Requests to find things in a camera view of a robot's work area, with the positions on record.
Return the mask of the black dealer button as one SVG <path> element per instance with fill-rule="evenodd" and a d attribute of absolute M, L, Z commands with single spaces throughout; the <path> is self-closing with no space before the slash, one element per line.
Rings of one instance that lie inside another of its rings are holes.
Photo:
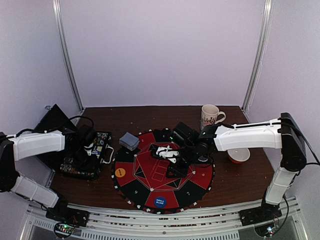
<path fill-rule="evenodd" d="M 201 163 L 207 163 L 209 161 L 208 155 L 204 154 L 198 158 L 198 161 Z"/>

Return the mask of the orange big blind button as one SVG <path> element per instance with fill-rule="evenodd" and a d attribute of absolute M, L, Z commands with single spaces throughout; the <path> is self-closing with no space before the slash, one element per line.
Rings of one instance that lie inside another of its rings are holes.
<path fill-rule="evenodd" d="M 126 170 L 124 168 L 117 168 L 115 170 L 115 176 L 117 178 L 123 178 L 126 175 Z"/>

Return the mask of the blue small blind button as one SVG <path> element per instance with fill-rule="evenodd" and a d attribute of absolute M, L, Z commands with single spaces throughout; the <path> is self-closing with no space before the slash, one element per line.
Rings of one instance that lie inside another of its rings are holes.
<path fill-rule="evenodd" d="M 154 199 L 153 203 L 154 203 L 154 206 L 155 206 L 156 208 L 161 209 L 161 208 L 164 208 L 164 207 L 167 205 L 167 200 L 166 200 L 166 198 L 163 197 L 163 196 L 157 196 L 157 197 Z"/>

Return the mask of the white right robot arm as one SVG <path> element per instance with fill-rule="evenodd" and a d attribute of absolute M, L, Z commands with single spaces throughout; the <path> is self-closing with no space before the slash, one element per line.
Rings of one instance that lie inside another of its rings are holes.
<path fill-rule="evenodd" d="M 186 170 L 204 156 L 236 149 L 275 149 L 281 152 L 280 163 L 257 207 L 259 220 L 268 220 L 278 209 L 295 176 L 307 164 L 305 140 L 292 116 L 283 112 L 279 118 L 258 123 L 218 124 L 203 127 L 197 135 L 180 122 L 169 134 L 179 149 L 170 146 L 152 150 L 151 156 L 169 161 L 167 176 L 185 177 Z"/>

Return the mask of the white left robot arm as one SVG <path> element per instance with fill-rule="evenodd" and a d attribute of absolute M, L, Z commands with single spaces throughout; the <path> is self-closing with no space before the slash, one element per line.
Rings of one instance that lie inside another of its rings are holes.
<path fill-rule="evenodd" d="M 24 129 L 16 134 L 0 134 L 0 191 L 12 192 L 42 205 L 61 222 L 72 218 L 68 201 L 56 191 L 20 173 L 16 167 L 20 160 L 39 161 L 48 153 L 65 153 L 82 170 L 94 169 L 97 157 L 88 149 L 94 143 L 96 131 L 83 125 L 78 130 L 65 127 L 37 131 Z"/>

